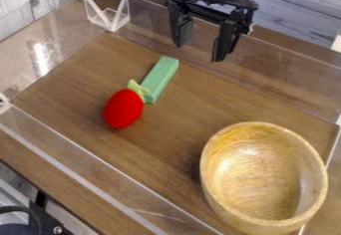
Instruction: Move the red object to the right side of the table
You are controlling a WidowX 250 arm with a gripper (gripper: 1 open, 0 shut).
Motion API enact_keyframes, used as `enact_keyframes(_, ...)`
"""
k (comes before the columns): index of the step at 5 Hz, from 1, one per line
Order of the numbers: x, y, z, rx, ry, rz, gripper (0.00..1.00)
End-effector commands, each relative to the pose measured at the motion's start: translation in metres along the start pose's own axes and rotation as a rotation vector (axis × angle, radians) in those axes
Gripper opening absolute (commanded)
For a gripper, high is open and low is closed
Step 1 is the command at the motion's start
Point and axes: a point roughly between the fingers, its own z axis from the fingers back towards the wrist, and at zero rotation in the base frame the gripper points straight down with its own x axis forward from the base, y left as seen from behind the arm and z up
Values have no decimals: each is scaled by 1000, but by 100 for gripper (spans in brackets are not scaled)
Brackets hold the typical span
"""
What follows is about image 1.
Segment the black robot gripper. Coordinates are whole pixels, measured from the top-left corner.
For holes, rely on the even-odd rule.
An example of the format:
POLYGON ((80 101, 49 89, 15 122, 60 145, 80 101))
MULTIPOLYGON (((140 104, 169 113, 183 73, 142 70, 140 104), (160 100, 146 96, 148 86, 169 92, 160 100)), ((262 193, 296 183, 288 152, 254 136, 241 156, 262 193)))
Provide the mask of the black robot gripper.
POLYGON ((251 0, 169 0, 169 7, 171 40, 178 48, 191 37, 191 16, 214 24, 221 23, 211 60, 222 62, 234 50, 241 33, 250 32, 258 4, 251 0))

